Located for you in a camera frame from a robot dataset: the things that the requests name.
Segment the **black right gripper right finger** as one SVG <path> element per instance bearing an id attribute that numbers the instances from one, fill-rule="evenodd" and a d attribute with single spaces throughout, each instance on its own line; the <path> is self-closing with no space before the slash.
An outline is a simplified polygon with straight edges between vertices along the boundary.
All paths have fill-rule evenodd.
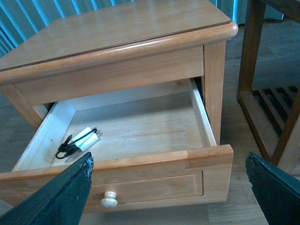
<path id="1" fill-rule="evenodd" d="M 270 225 L 300 223 L 300 181 L 250 152 L 245 166 L 255 198 Z"/>

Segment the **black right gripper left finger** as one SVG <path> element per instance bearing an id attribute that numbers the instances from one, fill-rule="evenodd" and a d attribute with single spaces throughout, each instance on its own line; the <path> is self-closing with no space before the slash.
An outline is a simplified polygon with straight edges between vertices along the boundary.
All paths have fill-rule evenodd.
<path id="1" fill-rule="evenodd" d="M 2 225 L 77 225 L 88 200 L 94 161 L 90 152 L 0 217 Z"/>

